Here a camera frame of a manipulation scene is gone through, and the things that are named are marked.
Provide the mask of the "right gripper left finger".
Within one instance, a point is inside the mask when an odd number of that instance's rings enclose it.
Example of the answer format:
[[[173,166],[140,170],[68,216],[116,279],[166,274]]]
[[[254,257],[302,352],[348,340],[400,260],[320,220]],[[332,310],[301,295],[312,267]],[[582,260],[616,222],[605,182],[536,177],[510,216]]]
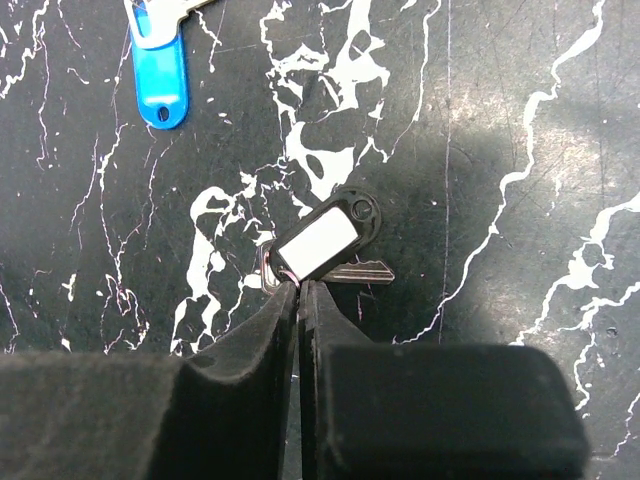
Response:
[[[5,355],[5,479],[277,479],[297,290],[190,358]]]

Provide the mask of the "key with black tag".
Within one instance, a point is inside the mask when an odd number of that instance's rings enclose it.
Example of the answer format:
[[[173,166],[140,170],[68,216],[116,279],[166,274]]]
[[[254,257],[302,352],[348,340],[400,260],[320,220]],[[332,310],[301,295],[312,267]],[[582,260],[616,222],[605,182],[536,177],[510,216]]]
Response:
[[[279,237],[259,247],[261,288],[283,282],[389,285],[395,274],[382,260],[359,261],[382,226],[376,199],[359,187],[338,188]]]

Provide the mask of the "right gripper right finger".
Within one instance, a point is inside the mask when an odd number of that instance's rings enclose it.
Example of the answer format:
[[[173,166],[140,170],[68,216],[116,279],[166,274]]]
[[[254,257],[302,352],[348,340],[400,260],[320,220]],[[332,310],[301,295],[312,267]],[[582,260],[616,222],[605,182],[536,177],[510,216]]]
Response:
[[[299,327],[304,478],[583,477],[590,442],[547,353],[376,343],[314,281]]]

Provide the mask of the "key with blue tag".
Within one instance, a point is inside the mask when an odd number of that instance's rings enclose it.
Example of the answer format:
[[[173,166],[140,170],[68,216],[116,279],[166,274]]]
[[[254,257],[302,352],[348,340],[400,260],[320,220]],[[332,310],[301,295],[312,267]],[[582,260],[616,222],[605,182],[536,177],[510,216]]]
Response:
[[[189,108],[181,23],[208,0],[125,1],[138,111],[158,130],[177,127]]]

